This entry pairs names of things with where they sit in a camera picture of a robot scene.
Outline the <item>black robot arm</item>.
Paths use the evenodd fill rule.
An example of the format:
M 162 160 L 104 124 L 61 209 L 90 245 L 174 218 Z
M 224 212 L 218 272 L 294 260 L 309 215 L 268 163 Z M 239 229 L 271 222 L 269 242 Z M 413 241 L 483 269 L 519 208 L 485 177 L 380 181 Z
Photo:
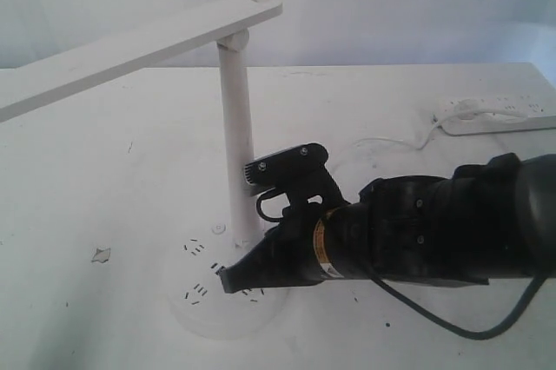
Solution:
M 323 147 L 305 145 L 246 166 L 259 201 L 285 195 L 288 206 L 258 244 L 220 269 L 226 293 L 331 280 L 464 287 L 554 277 L 553 155 L 509 153 L 448 178 L 378 178 L 355 203 L 327 158 Z

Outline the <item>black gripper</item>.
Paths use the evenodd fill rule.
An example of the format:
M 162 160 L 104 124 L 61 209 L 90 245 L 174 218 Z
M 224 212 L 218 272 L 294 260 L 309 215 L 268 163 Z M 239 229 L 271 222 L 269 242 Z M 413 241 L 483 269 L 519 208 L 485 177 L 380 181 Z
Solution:
M 239 261 L 218 272 L 222 289 L 310 287 L 352 278 L 352 205 L 306 202 L 283 211 L 281 221 Z

